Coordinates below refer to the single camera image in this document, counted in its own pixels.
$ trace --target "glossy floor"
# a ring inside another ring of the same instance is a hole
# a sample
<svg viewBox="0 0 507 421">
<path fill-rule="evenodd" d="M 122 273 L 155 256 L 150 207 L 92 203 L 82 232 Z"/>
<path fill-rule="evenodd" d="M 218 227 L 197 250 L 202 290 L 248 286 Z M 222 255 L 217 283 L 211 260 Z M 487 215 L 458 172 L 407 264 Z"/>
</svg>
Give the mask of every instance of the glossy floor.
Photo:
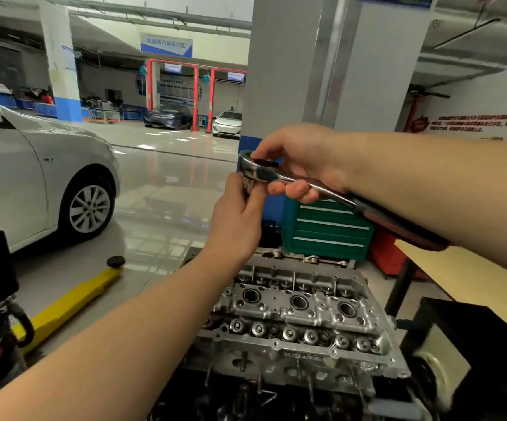
<svg viewBox="0 0 507 421">
<path fill-rule="evenodd" d="M 17 301 L 35 315 L 100 273 L 111 255 L 124 255 L 126 270 L 103 296 L 47 341 L 45 353 L 171 274 L 190 246 L 201 247 L 226 176 L 236 170 L 236 140 L 149 129 L 140 123 L 84 126 L 109 140 L 117 152 L 122 192 L 111 224 L 101 236 L 81 245 L 65 248 L 50 236 L 15 253 Z M 393 281 L 385 281 L 370 264 L 359 269 L 385 304 Z M 400 317 L 411 318 L 422 295 L 444 297 L 434 284 L 415 282 Z"/>
</svg>

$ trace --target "workbench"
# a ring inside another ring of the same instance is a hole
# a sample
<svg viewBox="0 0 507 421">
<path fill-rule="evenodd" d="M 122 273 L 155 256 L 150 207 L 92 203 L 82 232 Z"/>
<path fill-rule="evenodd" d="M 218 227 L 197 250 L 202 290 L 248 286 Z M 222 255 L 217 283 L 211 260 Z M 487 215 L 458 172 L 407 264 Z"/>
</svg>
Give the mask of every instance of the workbench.
<svg viewBox="0 0 507 421">
<path fill-rule="evenodd" d="M 407 260 L 386 303 L 389 315 L 397 315 L 415 270 L 420 268 L 453 300 L 487 306 L 507 323 L 506 269 L 457 246 L 437 253 L 400 240 L 395 244 Z"/>
</svg>

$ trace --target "hand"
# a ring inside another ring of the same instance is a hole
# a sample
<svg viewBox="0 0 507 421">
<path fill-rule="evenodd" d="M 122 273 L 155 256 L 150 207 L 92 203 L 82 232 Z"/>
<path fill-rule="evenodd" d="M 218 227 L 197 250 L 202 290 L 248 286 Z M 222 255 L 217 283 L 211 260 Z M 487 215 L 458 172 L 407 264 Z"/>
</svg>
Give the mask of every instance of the hand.
<svg viewBox="0 0 507 421">
<path fill-rule="evenodd" d="M 251 156 L 271 160 L 284 157 L 285 161 L 281 163 L 283 171 L 317 178 L 333 190 L 347 193 L 352 179 L 350 172 L 355 168 L 355 159 L 349 148 L 356 144 L 354 136 L 315 124 L 289 126 L 261 141 Z M 286 185 L 273 182 L 268 190 L 271 195 L 286 194 L 303 204 L 311 204 L 320 197 L 305 180 Z"/>
<path fill-rule="evenodd" d="M 258 182 L 246 203 L 242 174 L 229 174 L 224 194 L 215 204 L 202 252 L 233 267 L 241 267 L 248 261 L 261 239 L 261 213 L 266 197 L 266 184 Z"/>
</svg>

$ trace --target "car wheel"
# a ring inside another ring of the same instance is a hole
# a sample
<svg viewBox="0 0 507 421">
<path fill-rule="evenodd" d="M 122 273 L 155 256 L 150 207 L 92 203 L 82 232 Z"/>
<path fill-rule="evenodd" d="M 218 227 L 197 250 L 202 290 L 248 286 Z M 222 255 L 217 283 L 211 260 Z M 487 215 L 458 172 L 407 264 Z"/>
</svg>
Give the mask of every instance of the car wheel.
<svg viewBox="0 0 507 421">
<path fill-rule="evenodd" d="M 75 178 L 60 206 L 59 233 L 67 242 L 92 239 L 109 224 L 115 208 L 113 186 L 101 176 Z"/>
</svg>

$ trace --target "green tool cabinet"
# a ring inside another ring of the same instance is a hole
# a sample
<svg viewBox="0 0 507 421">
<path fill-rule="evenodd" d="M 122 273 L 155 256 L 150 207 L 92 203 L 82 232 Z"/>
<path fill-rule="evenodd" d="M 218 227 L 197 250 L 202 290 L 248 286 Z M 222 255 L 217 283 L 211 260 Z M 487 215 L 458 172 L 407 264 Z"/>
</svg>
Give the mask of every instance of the green tool cabinet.
<svg viewBox="0 0 507 421">
<path fill-rule="evenodd" d="M 363 260 L 374 225 L 326 199 L 304 205 L 286 198 L 281 234 L 290 253 Z"/>
</svg>

